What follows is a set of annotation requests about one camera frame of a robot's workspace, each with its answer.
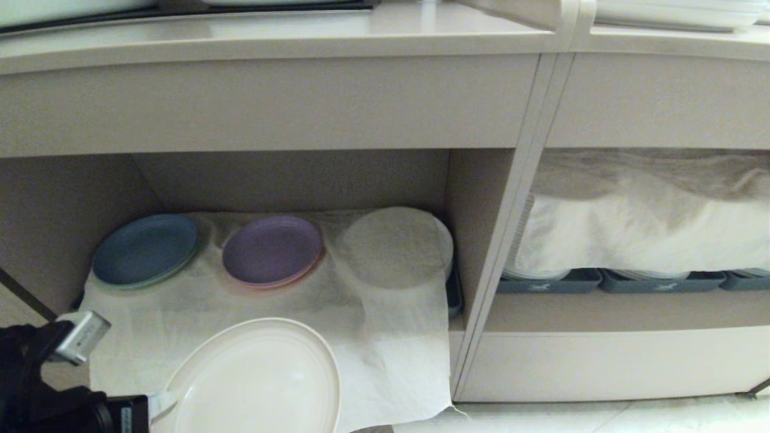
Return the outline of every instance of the plate rim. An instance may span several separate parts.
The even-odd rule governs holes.
[[[334,410],[333,419],[334,423],[332,426],[332,430],[329,433],[334,433],[336,430],[337,425],[340,423],[340,412],[342,408],[342,376],[340,374],[340,365],[339,362],[336,359],[336,356],[334,354],[334,351],[332,350],[331,345],[326,340],[326,338],[323,337],[318,331],[311,328],[309,325],[304,324],[300,321],[295,321],[294,319],[289,319],[286,317],[261,317],[258,319],[251,319],[248,321],[240,322],[238,324],[234,324],[232,326],[229,326],[220,332],[217,332],[212,337],[209,337],[201,343],[194,351],[192,351],[187,357],[185,357],[184,361],[174,370],[173,374],[171,374],[169,380],[166,382],[166,386],[163,387],[165,391],[171,391],[172,393],[176,394],[174,391],[171,390],[171,384],[174,382],[174,379],[179,375],[182,370],[184,370],[185,366],[199,353],[204,351],[206,349],[206,346],[211,344],[212,342],[219,340],[223,335],[228,334],[230,332],[234,332],[234,330],[241,328],[241,327],[248,327],[250,325],[254,325],[257,323],[281,323],[281,324],[289,324],[295,327],[298,327],[299,329],[302,329],[305,332],[308,332],[309,334],[313,335],[315,340],[320,343],[320,346],[324,349],[325,354],[328,355],[328,358],[331,361],[332,374],[335,377],[335,385],[334,385],[334,391],[336,392],[336,408]],[[176,410],[179,406],[180,402],[179,400],[174,403],[174,405],[165,413],[162,413],[157,419],[164,419],[168,416],[170,416],[174,410]],[[151,427],[156,423],[155,420],[152,421]],[[176,431],[176,423],[172,425],[172,430]]]

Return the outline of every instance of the blue tray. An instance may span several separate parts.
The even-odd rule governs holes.
[[[724,272],[692,272],[687,280],[629,280],[600,269],[600,289],[613,294],[694,293],[716,289],[727,278]]]
[[[601,274],[593,268],[573,269],[561,280],[500,280],[501,294],[586,294],[601,282]]]
[[[730,291],[770,290],[770,277],[742,277],[730,271],[725,272],[727,280],[721,288]]]
[[[449,307],[449,319],[463,313],[463,290],[460,285],[460,272],[457,270],[457,261],[452,266],[452,273],[447,280],[447,306]]]

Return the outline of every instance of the label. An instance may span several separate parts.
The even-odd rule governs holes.
[[[120,410],[120,433],[133,433],[132,416],[133,410],[131,408]]]

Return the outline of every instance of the white tile floor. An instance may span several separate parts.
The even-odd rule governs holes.
[[[459,404],[395,433],[769,433],[770,398],[735,396],[610,403]],[[366,433],[387,433],[374,428]]]

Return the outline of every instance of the white napkin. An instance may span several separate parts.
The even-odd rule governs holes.
[[[109,394],[163,389],[182,361],[217,332],[259,317],[308,324],[330,343],[342,378],[339,433],[432,417],[450,402],[447,301],[433,216],[395,208],[297,216],[316,224],[326,255],[300,281],[244,287],[222,248],[266,215],[191,213],[201,249],[179,274],[119,292],[93,275],[81,308],[112,329],[91,356],[91,383]]]
[[[515,267],[728,270],[770,265],[770,156],[546,154]]]

